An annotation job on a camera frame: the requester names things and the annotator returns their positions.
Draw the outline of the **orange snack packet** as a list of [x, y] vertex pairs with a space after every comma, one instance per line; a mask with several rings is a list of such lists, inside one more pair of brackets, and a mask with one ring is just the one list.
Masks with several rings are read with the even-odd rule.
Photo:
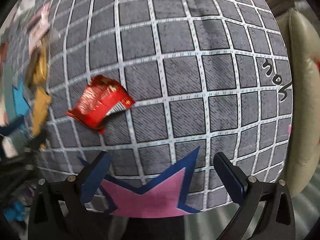
[[37, 86], [32, 112], [32, 135], [34, 137], [40, 134], [41, 128], [47, 120], [48, 107], [51, 102], [52, 97], [44, 90], [43, 87]]

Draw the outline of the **red snack packet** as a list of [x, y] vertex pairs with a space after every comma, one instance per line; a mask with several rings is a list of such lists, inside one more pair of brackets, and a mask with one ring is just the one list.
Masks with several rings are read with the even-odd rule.
[[117, 80], [97, 75], [85, 87], [76, 106], [69, 109], [66, 114], [103, 134], [105, 131], [104, 119], [107, 116], [125, 111], [134, 104], [133, 98]]

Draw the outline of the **yellow biscuit packet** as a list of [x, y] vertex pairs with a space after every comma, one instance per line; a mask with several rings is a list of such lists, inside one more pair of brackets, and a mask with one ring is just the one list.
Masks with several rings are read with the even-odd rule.
[[47, 47], [49, 44], [49, 35], [44, 35], [37, 42], [36, 47], [32, 51], [27, 70], [24, 75], [24, 85], [30, 91], [35, 90], [37, 86], [44, 86], [47, 82]]

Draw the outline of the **grey checked tablecloth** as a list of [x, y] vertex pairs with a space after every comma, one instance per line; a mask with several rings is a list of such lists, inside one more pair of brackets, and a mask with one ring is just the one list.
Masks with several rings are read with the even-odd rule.
[[[50, 2], [46, 146], [40, 175], [62, 181], [100, 151], [112, 156], [88, 204], [136, 217], [207, 211], [229, 198], [213, 167], [223, 152], [246, 175], [275, 181], [292, 119], [286, 48], [265, 0], [35, 0], [8, 28], [6, 86], [22, 86], [27, 22]], [[103, 134], [66, 114], [97, 75], [117, 80], [135, 104], [104, 119]]]

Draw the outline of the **pink white biscuit packet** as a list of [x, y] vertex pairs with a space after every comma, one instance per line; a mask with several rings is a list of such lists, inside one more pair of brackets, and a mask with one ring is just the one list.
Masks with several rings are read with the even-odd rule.
[[43, 38], [50, 28], [49, 12], [51, 3], [48, 2], [31, 18], [27, 24], [27, 33], [29, 34], [29, 55], [37, 48], [37, 44]]

